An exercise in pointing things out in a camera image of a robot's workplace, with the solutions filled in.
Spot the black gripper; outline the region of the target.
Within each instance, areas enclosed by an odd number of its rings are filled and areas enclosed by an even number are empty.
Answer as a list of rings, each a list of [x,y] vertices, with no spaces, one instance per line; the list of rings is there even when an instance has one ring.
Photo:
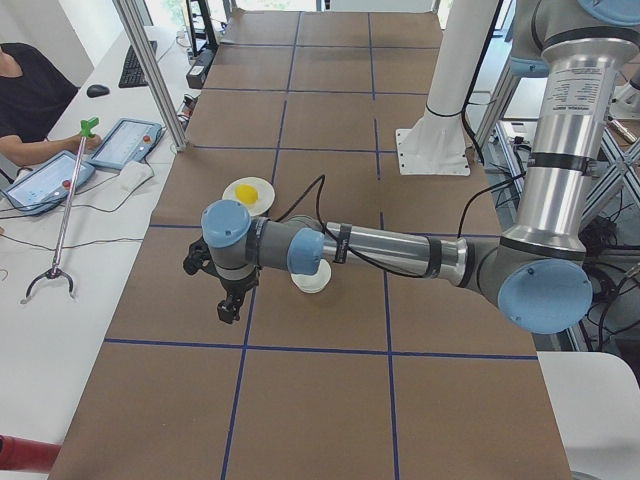
[[[254,268],[250,273],[242,274],[239,279],[219,277],[226,292],[226,298],[217,305],[217,314],[221,322],[233,324],[240,319],[240,311],[244,304],[246,293],[259,285],[259,269]]]

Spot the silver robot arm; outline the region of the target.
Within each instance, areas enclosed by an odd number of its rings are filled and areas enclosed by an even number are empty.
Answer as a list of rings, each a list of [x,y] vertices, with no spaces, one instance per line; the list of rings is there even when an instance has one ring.
[[[323,261],[359,261],[407,278],[440,278],[477,292],[512,323],[551,334],[587,313],[592,286],[582,269],[579,226],[588,167],[599,152],[615,78],[639,51],[635,1],[521,1],[512,62],[547,73],[515,223],[496,240],[453,241],[320,219],[252,217],[235,200],[202,215],[204,270],[226,297],[225,323],[239,317],[264,267],[314,275]]]

